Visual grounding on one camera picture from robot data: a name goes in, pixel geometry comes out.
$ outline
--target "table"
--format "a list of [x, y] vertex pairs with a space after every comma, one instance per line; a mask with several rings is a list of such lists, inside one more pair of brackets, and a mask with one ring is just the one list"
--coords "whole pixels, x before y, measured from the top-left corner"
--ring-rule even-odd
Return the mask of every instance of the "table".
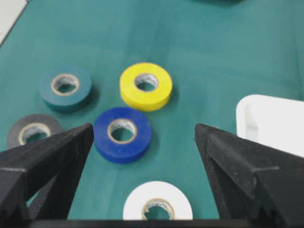
[[[93, 145], [69, 219], [122, 219], [130, 192], [155, 180], [178, 187], [194, 219], [216, 219], [194, 126], [235, 133], [236, 105], [250, 94], [303, 99], [303, 12], [301, 0], [31, 0], [0, 47], [0, 151], [28, 114], [49, 114], [69, 129], [126, 106], [121, 73], [156, 63], [174, 89], [164, 108], [145, 113], [153, 130], [147, 153], [119, 165]], [[40, 78], [62, 65], [93, 81], [90, 103], [76, 112], [52, 111], [38, 93]]]

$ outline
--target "black tape roll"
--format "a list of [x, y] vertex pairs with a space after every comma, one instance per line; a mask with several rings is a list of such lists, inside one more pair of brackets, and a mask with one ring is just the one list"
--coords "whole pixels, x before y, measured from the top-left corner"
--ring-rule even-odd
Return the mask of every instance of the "black tape roll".
[[9, 131], [8, 148], [25, 144], [25, 139], [36, 133], [45, 133], [47, 137], [61, 131], [60, 124], [46, 114], [32, 114], [19, 119]]

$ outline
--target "tape roll hole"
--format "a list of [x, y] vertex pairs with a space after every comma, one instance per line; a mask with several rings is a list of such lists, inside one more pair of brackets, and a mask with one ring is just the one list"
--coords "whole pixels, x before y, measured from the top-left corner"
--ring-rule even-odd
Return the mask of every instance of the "tape roll hole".
[[51, 135], [50, 129], [41, 123], [31, 123], [26, 125], [19, 134], [19, 142], [21, 145], [32, 143]]
[[134, 83], [138, 89], [145, 92], [151, 92], [155, 90], [159, 84], [157, 78], [154, 75], [147, 73], [138, 75], [135, 78]]
[[137, 135], [136, 125], [127, 119], [117, 119], [108, 127], [109, 138], [118, 144], [126, 144], [134, 140]]
[[175, 218], [174, 209], [171, 204], [164, 199], [151, 199], [142, 208], [143, 220], [173, 220]]
[[79, 89], [80, 83], [75, 75], [60, 74], [57, 75], [51, 84], [54, 93], [60, 96], [68, 96]]

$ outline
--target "teal tape roll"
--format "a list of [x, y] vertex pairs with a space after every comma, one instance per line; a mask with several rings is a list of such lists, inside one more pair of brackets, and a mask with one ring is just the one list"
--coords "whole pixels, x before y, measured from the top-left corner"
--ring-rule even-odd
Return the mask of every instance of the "teal tape roll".
[[39, 92], [46, 104], [57, 111], [73, 111], [86, 100], [92, 81], [86, 71], [76, 66], [63, 66], [46, 74]]

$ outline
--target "electrical tape roll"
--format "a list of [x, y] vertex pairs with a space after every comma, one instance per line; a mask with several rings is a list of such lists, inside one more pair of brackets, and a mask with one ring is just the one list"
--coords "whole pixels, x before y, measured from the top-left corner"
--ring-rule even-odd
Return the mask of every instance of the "electrical tape roll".
[[[60, 92], [64, 85], [73, 85], [74, 89]], [[76, 66], [63, 66], [54, 69], [39, 84], [39, 92], [45, 103], [56, 111], [73, 111], [85, 103], [92, 88], [89, 74]]]
[[124, 220], [146, 220], [149, 208], [158, 206], [166, 210], [170, 220], [191, 220], [192, 209], [186, 196], [174, 185], [162, 181], [146, 182], [128, 196], [124, 208]]
[[[117, 141], [112, 132], [129, 129], [133, 137]], [[149, 146], [152, 129], [143, 113], [128, 107], [118, 107], [102, 113], [94, 123], [94, 143], [98, 152], [115, 163], [129, 163], [142, 157]]]
[[[143, 91], [137, 86], [147, 82], [152, 91]], [[167, 104], [172, 92], [172, 79], [168, 72], [152, 63], [139, 63], [127, 68], [120, 78], [122, 99], [132, 108], [155, 111]]]
[[46, 114], [32, 114], [17, 120], [11, 127], [7, 144], [14, 148], [25, 144], [28, 137], [35, 133], [45, 133], [47, 137], [61, 132], [60, 124], [53, 117]]

